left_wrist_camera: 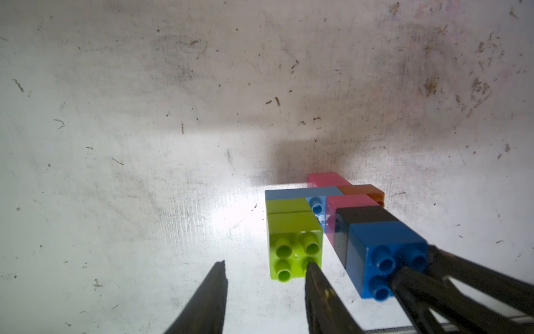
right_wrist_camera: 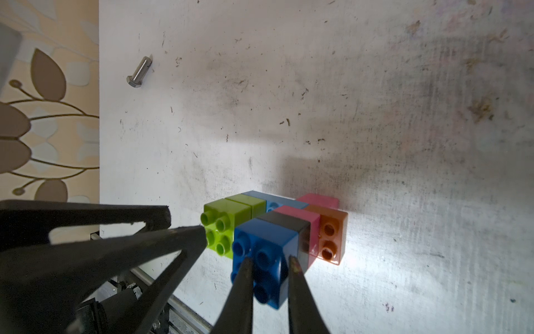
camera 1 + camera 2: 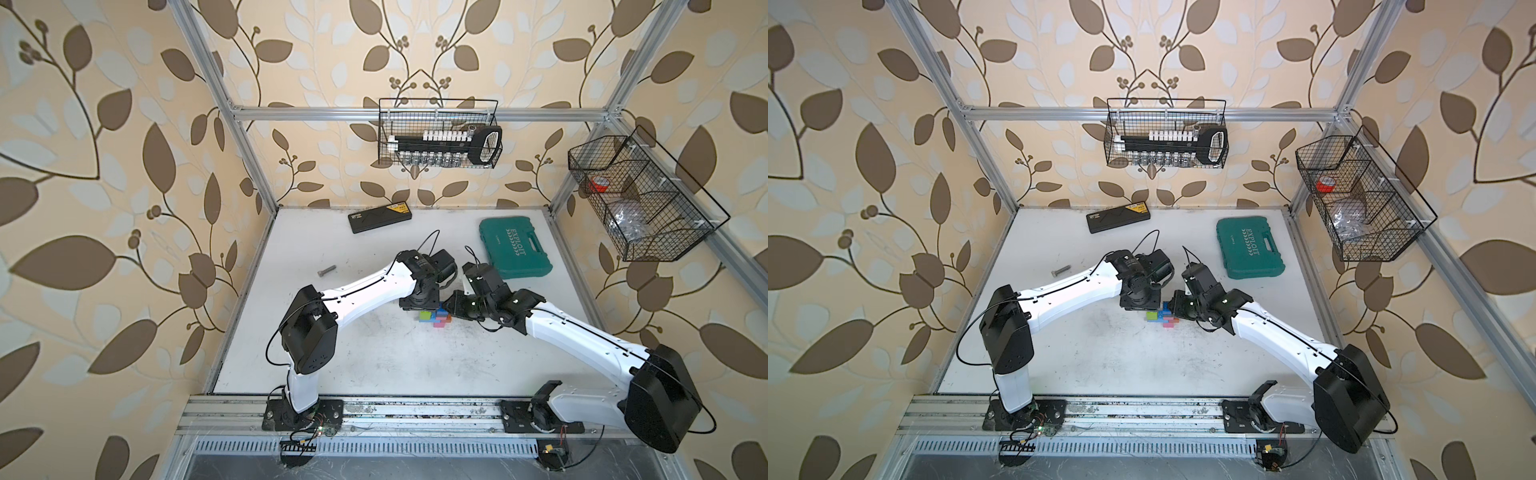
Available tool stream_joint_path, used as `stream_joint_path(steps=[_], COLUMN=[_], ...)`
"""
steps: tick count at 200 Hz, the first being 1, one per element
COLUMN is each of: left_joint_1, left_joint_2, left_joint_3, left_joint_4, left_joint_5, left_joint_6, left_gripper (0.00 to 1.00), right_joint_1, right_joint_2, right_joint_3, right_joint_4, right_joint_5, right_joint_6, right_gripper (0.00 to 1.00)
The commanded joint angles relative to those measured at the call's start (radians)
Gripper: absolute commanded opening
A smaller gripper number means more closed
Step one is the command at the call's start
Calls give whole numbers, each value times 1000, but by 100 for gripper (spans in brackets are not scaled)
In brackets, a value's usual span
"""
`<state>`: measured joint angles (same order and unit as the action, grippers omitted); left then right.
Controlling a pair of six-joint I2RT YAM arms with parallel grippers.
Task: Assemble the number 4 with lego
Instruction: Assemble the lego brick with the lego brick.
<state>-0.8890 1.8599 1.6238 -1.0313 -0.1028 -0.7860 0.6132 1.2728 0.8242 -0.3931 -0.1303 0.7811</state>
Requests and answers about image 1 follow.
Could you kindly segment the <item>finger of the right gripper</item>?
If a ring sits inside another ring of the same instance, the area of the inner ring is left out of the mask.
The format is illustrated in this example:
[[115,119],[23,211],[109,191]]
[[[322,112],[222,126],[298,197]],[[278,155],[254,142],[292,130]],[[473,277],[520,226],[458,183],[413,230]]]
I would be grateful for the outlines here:
[[434,245],[428,247],[426,274],[442,281],[454,278],[516,310],[533,315],[532,284],[455,256]]
[[444,333],[432,312],[454,324],[461,333],[532,333],[520,324],[465,296],[453,283],[403,267],[390,281],[391,290],[418,333]]

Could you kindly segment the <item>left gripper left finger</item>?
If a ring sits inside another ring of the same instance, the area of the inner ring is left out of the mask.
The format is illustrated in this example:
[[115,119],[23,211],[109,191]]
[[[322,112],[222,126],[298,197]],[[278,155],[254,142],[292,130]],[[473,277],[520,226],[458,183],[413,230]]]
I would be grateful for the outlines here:
[[222,333],[227,297],[225,261],[216,262],[165,334]]

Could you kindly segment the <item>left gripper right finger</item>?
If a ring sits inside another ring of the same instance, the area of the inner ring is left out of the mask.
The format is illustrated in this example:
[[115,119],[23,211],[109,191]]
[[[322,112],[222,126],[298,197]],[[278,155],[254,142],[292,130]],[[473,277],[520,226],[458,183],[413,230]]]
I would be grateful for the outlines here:
[[307,264],[305,306],[309,333],[364,333],[315,262]]

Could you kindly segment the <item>dark blue lego brick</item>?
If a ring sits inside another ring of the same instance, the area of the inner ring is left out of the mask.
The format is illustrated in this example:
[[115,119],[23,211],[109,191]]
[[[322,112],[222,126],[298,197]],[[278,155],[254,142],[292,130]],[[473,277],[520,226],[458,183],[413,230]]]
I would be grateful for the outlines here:
[[401,221],[357,228],[349,246],[346,271],[362,299],[384,301],[393,295],[389,279],[402,267],[423,272],[428,266],[428,242]]

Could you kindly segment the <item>green lego brick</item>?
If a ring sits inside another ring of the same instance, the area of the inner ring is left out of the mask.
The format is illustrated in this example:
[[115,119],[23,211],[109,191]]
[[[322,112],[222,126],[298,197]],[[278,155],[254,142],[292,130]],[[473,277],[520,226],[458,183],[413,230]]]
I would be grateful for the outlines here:
[[269,214],[267,226],[273,280],[304,278],[309,263],[322,265],[323,229],[313,212]]
[[313,212],[305,198],[278,199],[266,201],[266,213],[289,214],[298,212]]

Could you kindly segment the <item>black lego brick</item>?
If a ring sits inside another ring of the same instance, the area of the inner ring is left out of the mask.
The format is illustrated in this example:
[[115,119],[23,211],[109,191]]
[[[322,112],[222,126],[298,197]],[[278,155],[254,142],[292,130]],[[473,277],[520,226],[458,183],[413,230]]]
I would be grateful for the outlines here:
[[356,242],[357,228],[368,228],[371,224],[399,221],[397,217],[381,206],[339,208],[335,214],[334,249],[342,266],[347,267],[349,246],[361,248]]

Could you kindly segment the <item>orange lego brick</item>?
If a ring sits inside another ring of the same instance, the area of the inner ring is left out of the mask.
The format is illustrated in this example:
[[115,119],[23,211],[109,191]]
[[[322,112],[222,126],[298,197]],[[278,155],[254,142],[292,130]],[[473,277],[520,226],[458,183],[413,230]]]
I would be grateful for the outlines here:
[[385,193],[374,185],[342,185],[338,188],[346,196],[367,195],[381,207],[385,206]]

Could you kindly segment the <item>light blue long lego brick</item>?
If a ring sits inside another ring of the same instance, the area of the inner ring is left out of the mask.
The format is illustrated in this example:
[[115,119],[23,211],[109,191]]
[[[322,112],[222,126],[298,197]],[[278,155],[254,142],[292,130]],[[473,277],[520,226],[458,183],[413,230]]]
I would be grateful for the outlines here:
[[276,189],[266,190],[266,200],[288,200],[305,198],[311,210],[317,217],[321,228],[325,230],[326,223],[326,200],[329,196],[342,196],[343,193],[336,186],[324,186],[300,189]]

